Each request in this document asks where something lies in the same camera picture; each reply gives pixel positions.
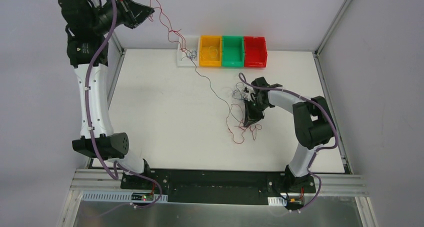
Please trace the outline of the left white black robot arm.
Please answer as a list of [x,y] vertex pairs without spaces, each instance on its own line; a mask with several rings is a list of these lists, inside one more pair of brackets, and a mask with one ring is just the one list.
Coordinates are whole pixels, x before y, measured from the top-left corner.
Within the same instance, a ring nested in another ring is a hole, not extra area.
[[146,160],[130,150],[126,133],[113,129],[108,106],[108,45],[116,27],[134,29],[154,10],[133,0],[105,0],[95,5],[91,0],[58,0],[66,21],[66,53],[76,74],[81,102],[81,129],[72,141],[75,152],[96,158],[101,165],[113,164],[107,173],[118,178],[118,169],[133,175],[140,189],[152,185]]

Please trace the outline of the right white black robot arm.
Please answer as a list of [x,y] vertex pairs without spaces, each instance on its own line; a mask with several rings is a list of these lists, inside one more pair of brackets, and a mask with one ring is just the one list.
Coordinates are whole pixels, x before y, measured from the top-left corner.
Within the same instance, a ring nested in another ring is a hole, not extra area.
[[294,132],[298,145],[295,154],[284,170],[282,191],[313,193],[315,182],[310,173],[311,166],[321,150],[328,150],[331,139],[335,149],[339,140],[330,114],[328,103],[323,96],[304,97],[284,89],[281,84],[268,84],[264,77],[247,83],[241,91],[244,102],[245,128],[265,117],[267,108],[279,107],[293,116]]

